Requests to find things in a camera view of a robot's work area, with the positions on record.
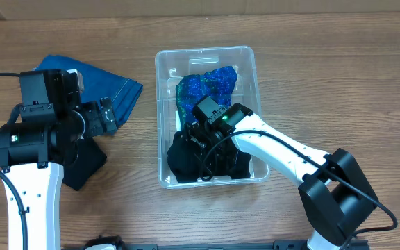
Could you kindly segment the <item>black taped cloth bundle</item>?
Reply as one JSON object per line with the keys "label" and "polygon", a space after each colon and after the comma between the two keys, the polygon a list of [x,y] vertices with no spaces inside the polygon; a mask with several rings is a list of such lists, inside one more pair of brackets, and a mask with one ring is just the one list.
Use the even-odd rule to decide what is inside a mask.
{"label": "black taped cloth bundle", "polygon": [[232,179],[249,178],[251,155],[237,149],[236,167],[231,174],[200,174],[193,156],[188,155],[192,144],[185,141],[184,130],[175,133],[173,143],[167,152],[167,164],[179,183],[195,182],[198,179],[211,180],[215,176],[230,176]]}

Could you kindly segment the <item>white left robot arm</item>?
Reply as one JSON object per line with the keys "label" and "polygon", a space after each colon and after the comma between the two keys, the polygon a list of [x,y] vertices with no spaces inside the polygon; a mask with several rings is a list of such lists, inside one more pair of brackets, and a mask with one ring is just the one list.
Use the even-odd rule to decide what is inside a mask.
{"label": "white left robot arm", "polygon": [[82,103],[81,74],[19,74],[22,102],[0,128],[0,174],[8,203],[10,249],[60,249],[60,190],[80,188],[106,162],[93,140],[98,104]]}

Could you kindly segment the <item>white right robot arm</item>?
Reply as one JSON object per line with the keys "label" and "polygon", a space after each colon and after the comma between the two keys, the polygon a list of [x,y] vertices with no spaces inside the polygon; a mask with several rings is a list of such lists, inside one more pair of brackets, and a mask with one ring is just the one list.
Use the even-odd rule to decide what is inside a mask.
{"label": "white right robot arm", "polygon": [[346,249],[378,197],[356,159],[307,147],[272,128],[241,103],[219,105],[209,96],[192,109],[193,122],[177,131],[161,156],[162,168],[178,184],[207,184],[219,177],[251,175],[251,161],[273,167],[297,186],[313,227],[307,249]]}

